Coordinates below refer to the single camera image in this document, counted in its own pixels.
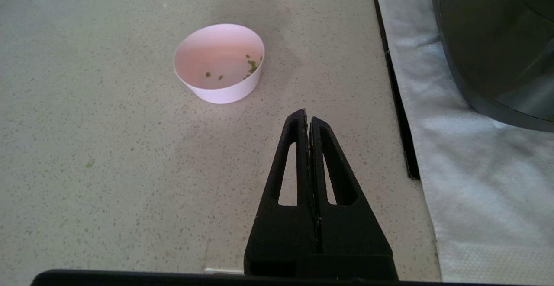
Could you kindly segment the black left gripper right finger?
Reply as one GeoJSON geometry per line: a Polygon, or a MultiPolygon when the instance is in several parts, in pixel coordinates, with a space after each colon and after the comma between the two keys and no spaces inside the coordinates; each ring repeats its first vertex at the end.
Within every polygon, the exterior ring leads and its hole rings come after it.
{"type": "Polygon", "coordinates": [[[312,118],[310,167],[316,253],[310,276],[397,280],[393,252],[329,124],[312,118]]]}

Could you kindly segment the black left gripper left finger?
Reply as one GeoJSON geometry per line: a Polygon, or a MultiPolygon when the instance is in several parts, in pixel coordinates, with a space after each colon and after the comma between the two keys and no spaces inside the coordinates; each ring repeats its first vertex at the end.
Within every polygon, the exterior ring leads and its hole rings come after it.
{"type": "Polygon", "coordinates": [[[277,144],[261,201],[244,252],[246,276],[296,276],[297,264],[317,252],[315,203],[310,179],[306,110],[290,114],[277,144]],[[288,151],[296,145],[296,199],[281,205],[288,151]]]}

